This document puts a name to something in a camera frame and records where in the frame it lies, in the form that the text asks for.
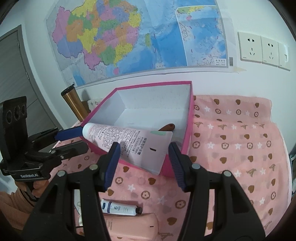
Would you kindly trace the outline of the person's left hand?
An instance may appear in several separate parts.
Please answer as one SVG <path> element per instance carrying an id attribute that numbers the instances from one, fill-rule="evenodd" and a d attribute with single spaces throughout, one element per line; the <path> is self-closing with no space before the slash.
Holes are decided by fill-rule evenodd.
<path id="1" fill-rule="evenodd" d="M 48 184 L 48 180 L 35 181 L 33 189 L 30 190 L 28 184 L 16 182 L 17 190 L 15 192 L 8 194 L 1 191 L 1 212 L 9 215 L 16 213 L 29 214 Z"/>

